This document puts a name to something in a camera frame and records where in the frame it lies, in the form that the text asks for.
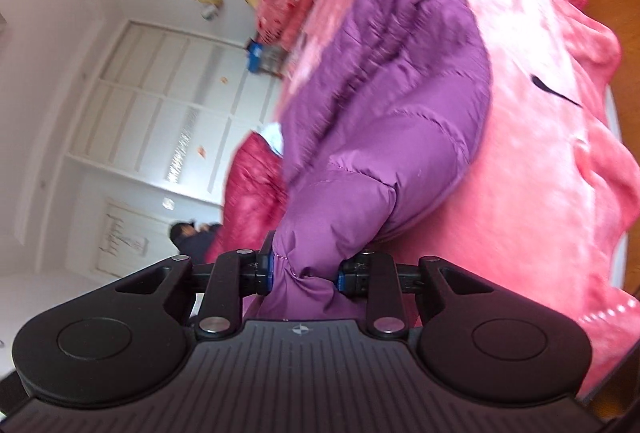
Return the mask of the purple down jacket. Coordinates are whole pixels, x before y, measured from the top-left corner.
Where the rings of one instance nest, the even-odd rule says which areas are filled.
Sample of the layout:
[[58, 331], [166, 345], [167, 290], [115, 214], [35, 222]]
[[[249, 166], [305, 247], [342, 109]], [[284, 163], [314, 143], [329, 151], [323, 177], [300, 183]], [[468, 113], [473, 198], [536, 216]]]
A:
[[420, 222], [483, 138], [491, 70], [466, 0], [354, 0], [280, 120], [288, 203], [272, 242], [269, 320], [357, 318], [338, 266]]

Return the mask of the white door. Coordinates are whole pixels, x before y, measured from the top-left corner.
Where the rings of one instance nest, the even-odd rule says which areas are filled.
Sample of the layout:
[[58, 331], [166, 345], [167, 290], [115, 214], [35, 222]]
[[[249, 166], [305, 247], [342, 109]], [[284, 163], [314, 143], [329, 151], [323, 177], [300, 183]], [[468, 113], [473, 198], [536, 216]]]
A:
[[125, 277], [176, 252], [168, 236], [169, 223], [155, 215], [106, 201], [100, 230], [96, 269]]

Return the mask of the person in black cap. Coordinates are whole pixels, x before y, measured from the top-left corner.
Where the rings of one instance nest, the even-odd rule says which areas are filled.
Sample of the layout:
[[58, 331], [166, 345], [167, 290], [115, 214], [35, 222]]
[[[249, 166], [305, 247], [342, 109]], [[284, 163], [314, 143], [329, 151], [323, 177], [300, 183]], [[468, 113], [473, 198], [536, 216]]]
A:
[[193, 264], [205, 264], [209, 249], [216, 241], [219, 223], [196, 226], [194, 221], [178, 222], [169, 229], [169, 239], [178, 252], [190, 257]]

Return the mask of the pink bed blanket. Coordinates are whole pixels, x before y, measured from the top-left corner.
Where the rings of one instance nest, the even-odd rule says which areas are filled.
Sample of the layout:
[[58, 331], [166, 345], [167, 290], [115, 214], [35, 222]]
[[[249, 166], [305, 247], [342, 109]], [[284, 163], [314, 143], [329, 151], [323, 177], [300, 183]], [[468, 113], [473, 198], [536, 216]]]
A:
[[[466, 0], [491, 70], [482, 141], [431, 214], [378, 245], [399, 262], [437, 255], [577, 321], [591, 392], [639, 338], [639, 305], [613, 286], [617, 243], [639, 214], [639, 167], [606, 123], [620, 44], [585, 0]], [[280, 120], [354, 0], [317, 0]]]

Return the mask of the magenta down jacket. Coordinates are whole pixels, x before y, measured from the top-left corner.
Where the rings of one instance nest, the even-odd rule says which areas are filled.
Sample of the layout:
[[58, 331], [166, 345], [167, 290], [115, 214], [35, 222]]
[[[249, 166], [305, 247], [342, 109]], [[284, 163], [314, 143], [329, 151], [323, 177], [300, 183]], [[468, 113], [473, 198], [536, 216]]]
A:
[[236, 149], [224, 186], [222, 223], [205, 263], [236, 249], [259, 250], [285, 212], [288, 194], [282, 159], [262, 135], [250, 132]]

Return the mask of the white wardrobe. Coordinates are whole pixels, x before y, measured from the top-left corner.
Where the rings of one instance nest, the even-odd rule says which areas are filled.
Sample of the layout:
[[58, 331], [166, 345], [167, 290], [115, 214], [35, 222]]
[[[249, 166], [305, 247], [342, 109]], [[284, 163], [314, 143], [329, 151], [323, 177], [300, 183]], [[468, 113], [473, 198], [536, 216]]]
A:
[[82, 163], [221, 205], [235, 149], [273, 119], [280, 78], [239, 46], [129, 23], [70, 144]]

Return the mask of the light blue garment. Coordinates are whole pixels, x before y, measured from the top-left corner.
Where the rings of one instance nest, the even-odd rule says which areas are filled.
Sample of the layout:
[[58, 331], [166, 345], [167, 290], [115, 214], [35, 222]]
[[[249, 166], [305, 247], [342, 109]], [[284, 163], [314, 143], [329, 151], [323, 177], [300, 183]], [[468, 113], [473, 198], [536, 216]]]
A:
[[281, 124], [279, 122], [271, 122], [266, 124], [260, 131], [259, 135], [267, 143], [272, 153], [276, 156], [283, 156], [283, 135]]

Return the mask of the bedside clutter boxes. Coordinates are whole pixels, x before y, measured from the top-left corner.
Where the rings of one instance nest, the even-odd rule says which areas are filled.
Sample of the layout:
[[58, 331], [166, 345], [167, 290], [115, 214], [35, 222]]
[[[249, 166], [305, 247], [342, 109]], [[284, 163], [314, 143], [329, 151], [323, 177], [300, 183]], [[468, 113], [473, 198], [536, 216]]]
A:
[[278, 45], [258, 43], [250, 38], [245, 46], [247, 70], [250, 73], [265, 73], [282, 78], [288, 52]]

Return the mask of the wall hanging ornament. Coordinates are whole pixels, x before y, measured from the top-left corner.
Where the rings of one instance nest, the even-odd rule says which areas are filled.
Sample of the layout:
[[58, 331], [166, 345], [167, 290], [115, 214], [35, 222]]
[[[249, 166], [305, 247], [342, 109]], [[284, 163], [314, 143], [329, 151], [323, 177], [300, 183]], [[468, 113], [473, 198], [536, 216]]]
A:
[[224, 0], [194, 0], [194, 2], [201, 6], [201, 16], [206, 21], [215, 19], [224, 6]]

